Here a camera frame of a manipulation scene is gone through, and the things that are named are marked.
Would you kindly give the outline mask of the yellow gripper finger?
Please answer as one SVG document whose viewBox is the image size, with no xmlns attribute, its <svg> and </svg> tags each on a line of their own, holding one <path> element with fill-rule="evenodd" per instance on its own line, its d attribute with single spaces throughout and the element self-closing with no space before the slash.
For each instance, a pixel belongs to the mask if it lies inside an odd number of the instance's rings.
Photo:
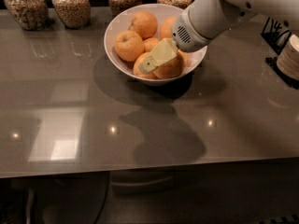
<svg viewBox="0 0 299 224">
<path fill-rule="evenodd" d="M 178 46 L 173 38 L 162 39 L 145 57 L 139 65 L 139 69 L 143 74 L 153 72 L 157 68 L 177 57 Z"/>
</svg>

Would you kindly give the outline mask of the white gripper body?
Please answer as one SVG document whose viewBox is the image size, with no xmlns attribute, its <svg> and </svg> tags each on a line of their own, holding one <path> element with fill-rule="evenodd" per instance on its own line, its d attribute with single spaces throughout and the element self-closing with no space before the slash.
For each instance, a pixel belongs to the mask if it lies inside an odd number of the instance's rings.
<svg viewBox="0 0 299 224">
<path fill-rule="evenodd" d="M 187 11 L 183 11 L 176 18 L 171 31 L 173 39 L 182 51 L 196 52 L 209 44 L 209 40 L 195 30 Z"/>
</svg>

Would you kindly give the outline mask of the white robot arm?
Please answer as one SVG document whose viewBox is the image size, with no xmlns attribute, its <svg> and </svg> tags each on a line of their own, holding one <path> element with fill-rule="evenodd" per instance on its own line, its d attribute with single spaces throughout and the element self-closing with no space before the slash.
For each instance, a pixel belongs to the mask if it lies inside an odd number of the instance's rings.
<svg viewBox="0 0 299 224">
<path fill-rule="evenodd" d="M 171 36 L 150 52 L 139 69 L 144 74 L 154 71 L 174 60 L 179 49 L 195 52 L 257 14 L 299 32 L 299 0 L 194 0 L 174 21 Z"/>
</svg>

